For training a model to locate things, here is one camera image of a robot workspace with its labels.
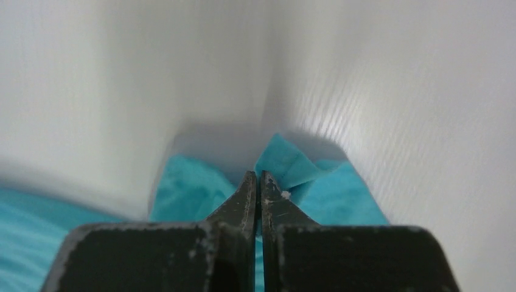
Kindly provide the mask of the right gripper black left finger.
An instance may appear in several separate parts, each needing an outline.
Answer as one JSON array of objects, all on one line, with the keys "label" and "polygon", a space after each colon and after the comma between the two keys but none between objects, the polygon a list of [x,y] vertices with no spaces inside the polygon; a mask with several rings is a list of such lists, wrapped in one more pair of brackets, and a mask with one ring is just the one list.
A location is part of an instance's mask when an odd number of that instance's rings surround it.
[{"label": "right gripper black left finger", "polygon": [[43,291],[253,291],[257,178],[204,220],[84,224],[63,240]]}]

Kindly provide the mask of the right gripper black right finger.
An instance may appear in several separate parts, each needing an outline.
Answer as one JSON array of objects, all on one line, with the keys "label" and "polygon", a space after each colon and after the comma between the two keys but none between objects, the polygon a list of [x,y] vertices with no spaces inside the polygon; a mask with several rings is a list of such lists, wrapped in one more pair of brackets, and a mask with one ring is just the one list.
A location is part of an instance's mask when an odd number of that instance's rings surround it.
[{"label": "right gripper black right finger", "polygon": [[458,291],[439,242],[418,226],[321,225],[260,176],[265,291]]}]

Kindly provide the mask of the teal t shirt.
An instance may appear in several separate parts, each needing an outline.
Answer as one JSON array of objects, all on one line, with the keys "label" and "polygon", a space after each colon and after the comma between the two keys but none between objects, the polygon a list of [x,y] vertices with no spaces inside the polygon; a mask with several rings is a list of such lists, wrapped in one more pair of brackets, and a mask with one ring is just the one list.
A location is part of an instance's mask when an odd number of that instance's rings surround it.
[{"label": "teal t shirt", "polygon": [[[311,159],[295,143],[274,135],[254,166],[272,173],[283,196],[322,224],[387,224],[367,185],[346,159]],[[236,190],[216,167],[184,155],[167,161],[151,221],[207,217]],[[87,223],[119,218],[47,196],[1,190],[1,290],[38,291],[67,233]]]}]

